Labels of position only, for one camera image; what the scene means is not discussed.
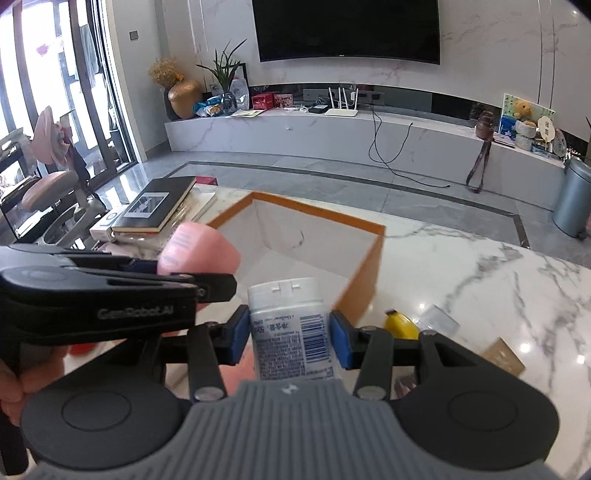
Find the product label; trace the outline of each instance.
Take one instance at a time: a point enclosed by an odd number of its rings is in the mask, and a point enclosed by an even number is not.
[[[327,317],[283,315],[252,321],[259,378],[334,378]]]

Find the black floor strip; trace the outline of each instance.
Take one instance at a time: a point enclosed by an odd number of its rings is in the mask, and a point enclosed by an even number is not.
[[[404,185],[396,185],[394,183],[388,183],[385,181],[363,179],[363,178],[359,178],[359,177],[349,177],[347,175],[339,175],[337,173],[328,173],[325,171],[300,170],[298,168],[275,167],[275,166],[267,166],[267,165],[251,165],[251,164],[244,164],[244,163],[212,162],[212,161],[201,161],[201,160],[191,160],[191,161],[185,162],[183,165],[175,168],[172,172],[170,172],[168,175],[166,175],[166,177],[170,177],[170,176],[174,175],[176,172],[182,170],[183,168],[187,167],[188,165],[233,167],[233,168],[245,168],[248,170],[266,170],[266,171],[277,171],[277,172],[283,172],[283,173],[296,173],[299,175],[312,175],[313,177],[322,177],[322,178],[326,178],[326,179],[352,181],[355,183],[363,183],[366,185],[373,185],[376,187],[384,187],[384,188],[391,189],[391,190],[399,190],[401,192],[416,193],[418,195],[425,195],[427,197],[433,197],[433,198],[437,198],[440,200],[447,200],[448,202],[460,203],[461,205],[466,205],[468,207],[478,208],[480,210],[485,210],[487,212],[496,213],[497,215],[502,215],[504,217],[512,219],[513,223],[515,224],[515,230],[517,231],[517,238],[519,239],[519,245],[524,248],[530,248],[530,241],[527,238],[527,234],[525,233],[525,228],[523,226],[523,222],[521,221],[521,217],[518,213],[509,212],[508,210],[503,210],[500,208],[491,207],[490,205],[484,205],[483,203],[477,203],[477,202],[473,202],[471,200],[453,197],[451,195],[445,195],[444,193],[430,192],[428,190],[421,190],[421,189],[417,189],[414,187],[407,187]]]

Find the television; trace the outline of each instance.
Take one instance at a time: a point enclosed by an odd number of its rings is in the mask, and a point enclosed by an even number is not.
[[[261,61],[380,57],[439,64],[437,0],[252,0]]]

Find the brown bag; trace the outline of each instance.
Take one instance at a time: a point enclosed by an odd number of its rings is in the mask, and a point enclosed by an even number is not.
[[[484,172],[486,171],[486,166],[488,165],[488,157],[491,153],[492,138],[494,135],[494,131],[492,129],[493,118],[494,115],[492,112],[484,111],[481,113],[478,123],[476,124],[476,136],[484,140],[484,143],[482,144],[482,148],[480,149],[480,153],[478,154],[478,158],[476,159],[474,166],[466,177],[466,187],[468,190],[474,193],[480,193],[484,185]],[[484,164],[482,166],[480,185],[478,185],[478,187],[472,187],[470,185],[470,180],[476,173],[476,169],[479,167],[482,160],[484,160]]]

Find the human hand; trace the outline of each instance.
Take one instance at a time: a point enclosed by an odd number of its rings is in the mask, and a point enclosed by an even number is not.
[[[0,360],[0,406],[13,425],[18,426],[28,397],[63,376],[68,348],[54,348],[47,361],[25,370],[19,377]]]

